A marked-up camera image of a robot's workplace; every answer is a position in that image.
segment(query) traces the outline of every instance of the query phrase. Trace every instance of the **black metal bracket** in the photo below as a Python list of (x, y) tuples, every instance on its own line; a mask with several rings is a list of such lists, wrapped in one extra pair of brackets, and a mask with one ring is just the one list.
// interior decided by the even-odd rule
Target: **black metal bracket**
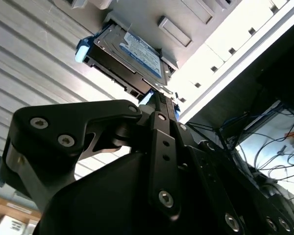
[[(0, 173), (44, 211), (37, 235), (206, 234), (212, 221), (219, 234), (294, 234), (222, 149), (194, 142), (170, 99), (151, 102), (143, 112), (115, 100), (14, 114)], [(78, 160), (123, 145), (130, 154), (74, 179)]]

